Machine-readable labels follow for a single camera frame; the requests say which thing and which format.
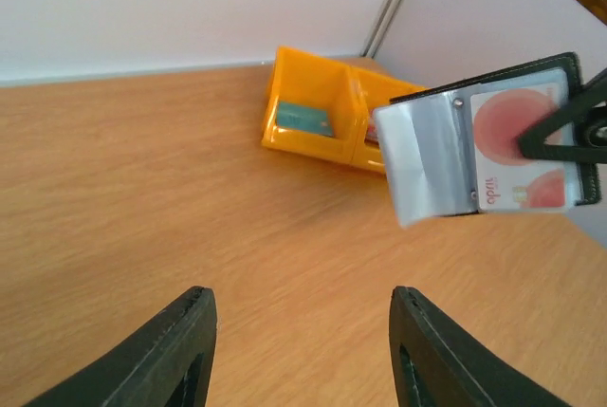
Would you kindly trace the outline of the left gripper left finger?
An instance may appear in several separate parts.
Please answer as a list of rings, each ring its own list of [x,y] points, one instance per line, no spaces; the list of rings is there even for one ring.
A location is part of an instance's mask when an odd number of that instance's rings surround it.
[[[204,406],[217,338],[213,291],[191,287],[29,406]]]

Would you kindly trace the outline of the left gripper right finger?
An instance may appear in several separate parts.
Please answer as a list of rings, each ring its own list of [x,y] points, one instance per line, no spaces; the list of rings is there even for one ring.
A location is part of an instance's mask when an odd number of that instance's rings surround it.
[[[389,344],[400,406],[565,406],[413,287],[395,287]]]

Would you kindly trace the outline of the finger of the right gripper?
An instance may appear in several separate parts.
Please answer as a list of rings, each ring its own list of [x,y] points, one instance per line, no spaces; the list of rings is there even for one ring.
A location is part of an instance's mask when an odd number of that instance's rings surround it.
[[[525,158],[606,162],[606,72],[601,71],[568,102],[534,123],[518,138]]]

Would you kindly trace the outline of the black card holder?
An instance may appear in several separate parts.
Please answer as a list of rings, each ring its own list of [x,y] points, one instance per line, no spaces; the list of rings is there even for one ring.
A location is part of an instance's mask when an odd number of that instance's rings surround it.
[[[402,226],[602,198],[606,76],[584,82],[572,52],[394,98],[373,120]]]

